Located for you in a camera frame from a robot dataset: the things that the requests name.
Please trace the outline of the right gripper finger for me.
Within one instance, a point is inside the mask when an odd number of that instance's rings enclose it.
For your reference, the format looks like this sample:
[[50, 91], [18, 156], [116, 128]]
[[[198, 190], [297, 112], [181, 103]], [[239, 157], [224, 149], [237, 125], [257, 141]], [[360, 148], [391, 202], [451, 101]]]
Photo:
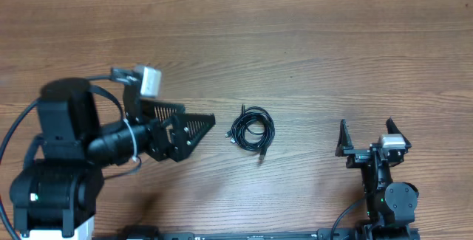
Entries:
[[398, 127], [396, 126], [396, 124], [394, 123], [391, 117], [387, 119], [386, 127], [389, 134], [400, 134], [403, 137], [404, 142], [405, 142], [405, 148], [412, 147], [411, 142], [408, 141], [408, 139], [401, 133], [401, 131], [398, 129]]
[[340, 122], [339, 136], [335, 155], [337, 157], [346, 157], [354, 149], [353, 142], [348, 132], [347, 122], [342, 119]]

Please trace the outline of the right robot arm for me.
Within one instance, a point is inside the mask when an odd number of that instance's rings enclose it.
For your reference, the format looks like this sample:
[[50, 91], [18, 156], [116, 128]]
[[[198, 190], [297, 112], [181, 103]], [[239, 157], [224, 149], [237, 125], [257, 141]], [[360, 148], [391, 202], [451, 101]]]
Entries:
[[[335, 155], [347, 159], [347, 168], [361, 171], [364, 196], [346, 208], [330, 229], [331, 239], [419, 239], [415, 221], [418, 189], [409, 182], [395, 182], [391, 169], [404, 161], [412, 144], [394, 121], [386, 121], [387, 133], [368, 148], [356, 149], [346, 120], [341, 120]], [[338, 230], [341, 220], [354, 208], [365, 203], [368, 219], [353, 229]]]

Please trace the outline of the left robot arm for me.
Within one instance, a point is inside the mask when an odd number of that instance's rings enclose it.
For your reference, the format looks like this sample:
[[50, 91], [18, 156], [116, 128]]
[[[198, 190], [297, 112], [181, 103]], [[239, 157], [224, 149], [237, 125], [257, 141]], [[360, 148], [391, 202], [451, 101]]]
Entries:
[[91, 78], [48, 83], [30, 105], [41, 133], [25, 154], [10, 186], [13, 217], [1, 216], [13, 239], [33, 234], [57, 239], [90, 239], [104, 168], [139, 161], [187, 159], [215, 125], [212, 114], [188, 114], [181, 104], [143, 98], [142, 80], [123, 81], [114, 99], [118, 121], [101, 125], [95, 96], [109, 97]]

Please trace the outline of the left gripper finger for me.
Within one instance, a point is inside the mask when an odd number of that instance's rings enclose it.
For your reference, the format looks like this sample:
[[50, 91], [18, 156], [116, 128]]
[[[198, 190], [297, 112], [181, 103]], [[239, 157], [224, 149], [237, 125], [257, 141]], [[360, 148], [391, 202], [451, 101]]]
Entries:
[[175, 114], [171, 117], [171, 143], [169, 157], [180, 162], [190, 157], [204, 136], [215, 126], [213, 114]]
[[159, 121], [168, 119], [174, 113], [182, 114], [186, 110], [183, 104], [154, 100], [141, 100], [141, 107], [146, 120], [158, 119]]

